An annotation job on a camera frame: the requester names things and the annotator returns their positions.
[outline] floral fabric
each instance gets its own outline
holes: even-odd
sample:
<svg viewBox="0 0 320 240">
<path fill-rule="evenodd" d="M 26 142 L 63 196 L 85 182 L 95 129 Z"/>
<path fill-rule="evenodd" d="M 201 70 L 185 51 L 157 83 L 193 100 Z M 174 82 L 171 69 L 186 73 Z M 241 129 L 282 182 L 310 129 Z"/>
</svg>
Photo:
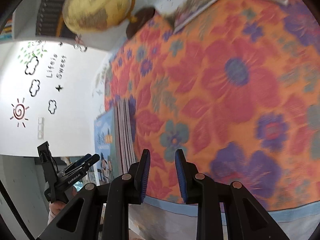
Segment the floral fabric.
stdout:
<svg viewBox="0 0 320 240">
<path fill-rule="evenodd" d="M 177 34 L 156 15 L 111 67 L 105 109 L 130 99 L 149 196 L 182 203 L 180 148 L 267 210 L 320 199 L 320 27 L 301 0 L 219 0 Z"/>
</svg>

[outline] red flower pattern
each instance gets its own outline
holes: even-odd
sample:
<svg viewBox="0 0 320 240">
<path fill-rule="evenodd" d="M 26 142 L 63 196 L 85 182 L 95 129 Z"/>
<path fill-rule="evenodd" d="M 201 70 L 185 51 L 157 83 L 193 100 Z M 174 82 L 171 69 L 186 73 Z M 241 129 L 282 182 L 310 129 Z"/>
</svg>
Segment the red flower pattern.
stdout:
<svg viewBox="0 0 320 240">
<path fill-rule="evenodd" d="M 317 191 L 318 191 L 318 196 L 320 197 L 320 181 L 318 181 L 316 183 L 316 188 L 317 188 Z"/>
<path fill-rule="evenodd" d="M 136 106 L 137 109 L 146 107 L 149 104 L 151 99 L 150 86 L 151 86 L 151 83 L 147 83 L 140 90 L 140 93 L 137 99 L 137 106 Z"/>
<path fill-rule="evenodd" d="M 290 153 L 292 155 L 299 155 L 303 153 L 310 142 L 312 134 L 313 132 L 308 128 L 308 126 L 300 127 L 292 137 Z"/>
<path fill-rule="evenodd" d="M 297 97 L 295 94 L 291 94 L 284 104 L 284 109 L 289 113 L 293 118 L 294 122 L 297 125 L 304 124 L 307 122 L 307 107 L 305 102 Z"/>
<path fill-rule="evenodd" d="M 187 42 L 185 57 L 180 64 L 167 69 L 170 79 L 180 82 L 177 93 L 187 93 L 193 88 L 197 78 L 195 66 L 201 66 L 203 57 L 204 51 L 199 42 Z"/>
<path fill-rule="evenodd" d="M 260 18 L 258 23 L 270 23 L 273 25 L 277 25 L 280 22 L 280 12 L 279 7 L 276 5 L 270 5 L 267 8 L 263 9 L 260 12 Z"/>
<path fill-rule="evenodd" d="M 169 187 L 164 187 L 158 171 L 154 179 L 149 179 L 147 195 L 158 199 L 164 199 L 172 191 Z"/>
<path fill-rule="evenodd" d="M 212 34 L 225 34 L 227 39 L 233 39 L 235 36 L 235 30 L 242 25 L 240 17 L 238 15 L 229 15 L 223 25 L 215 26 Z"/>
<path fill-rule="evenodd" d="M 280 103 L 278 82 L 263 67 L 266 55 L 243 38 L 231 45 L 224 40 L 213 42 L 206 54 L 210 67 L 202 77 L 202 85 L 213 98 L 223 97 L 223 104 L 235 123 L 247 122 L 256 103 L 275 107 Z"/>
<path fill-rule="evenodd" d="M 186 116 L 193 117 L 193 118 L 200 118 L 207 112 L 209 109 L 209 103 L 200 99 L 200 98 L 193 98 L 189 100 L 189 102 L 184 106 L 181 110 Z"/>
<path fill-rule="evenodd" d="M 143 110 L 136 114 L 137 128 L 141 135 L 149 135 L 151 132 L 158 132 L 164 121 L 161 121 L 156 114 Z"/>
<path fill-rule="evenodd" d="M 167 171 L 163 158 L 159 155 L 159 153 L 154 151 L 151 143 L 146 141 L 142 136 L 138 136 L 138 147 L 140 154 L 142 154 L 144 149 L 148 149 L 150 151 L 151 168 L 158 167 L 164 171 Z"/>
<path fill-rule="evenodd" d="M 154 41 L 157 41 L 160 37 L 160 30 L 150 30 L 150 29 L 143 29 L 143 31 L 140 34 L 140 40 L 141 42 L 147 42 L 152 43 Z"/>
</svg>

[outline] purple flower pattern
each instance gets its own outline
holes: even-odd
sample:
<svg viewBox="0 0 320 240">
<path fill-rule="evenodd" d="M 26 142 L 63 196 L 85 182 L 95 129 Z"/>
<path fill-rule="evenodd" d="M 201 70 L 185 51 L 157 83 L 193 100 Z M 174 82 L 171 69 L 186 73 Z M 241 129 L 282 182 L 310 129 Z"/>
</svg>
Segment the purple flower pattern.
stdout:
<svg viewBox="0 0 320 240">
<path fill-rule="evenodd" d="M 118 65 L 119 65 L 119 67 L 122 66 L 122 58 L 121 57 L 118 59 Z"/>
<path fill-rule="evenodd" d="M 129 97 L 129 117 L 130 117 L 130 126 L 131 126 L 131 135 L 132 141 L 134 142 L 136 137 L 136 100 L 132 95 Z"/>
<path fill-rule="evenodd" d="M 320 27 L 308 7 L 302 2 L 281 6 L 289 15 L 284 18 L 284 28 L 295 35 L 303 46 L 313 45 L 320 54 Z"/>
<path fill-rule="evenodd" d="M 210 170 L 210 177 L 217 182 L 240 181 L 265 208 L 268 208 L 266 199 L 272 197 L 281 177 L 278 164 L 263 151 L 254 152 L 247 160 L 243 149 L 235 142 L 217 152 Z"/>
<path fill-rule="evenodd" d="M 262 27 L 258 26 L 256 22 L 253 22 L 252 24 L 246 23 L 244 29 L 242 30 L 242 33 L 250 35 L 252 42 L 256 42 L 259 37 L 262 37 L 264 35 Z"/>
<path fill-rule="evenodd" d="M 127 51 L 127 60 L 130 60 L 132 58 L 132 49 L 128 49 Z"/>
<path fill-rule="evenodd" d="M 149 73 L 151 69 L 152 69 L 152 61 L 148 60 L 147 58 L 144 59 L 141 63 L 141 68 L 140 68 L 141 75 L 144 77 Z"/>
<path fill-rule="evenodd" d="M 282 114 L 264 114 L 258 120 L 257 138 L 262 139 L 261 147 L 271 152 L 281 151 L 283 142 L 287 140 L 288 125 Z"/>
<path fill-rule="evenodd" d="M 155 20 L 151 19 L 150 21 L 148 21 L 148 26 L 152 27 L 153 25 L 155 25 Z"/>
<path fill-rule="evenodd" d="M 169 38 L 172 36 L 173 34 L 173 31 L 172 30 L 169 30 L 169 31 L 165 31 L 164 34 L 162 35 L 162 39 L 165 41 L 165 42 L 168 42 Z"/>
</svg>

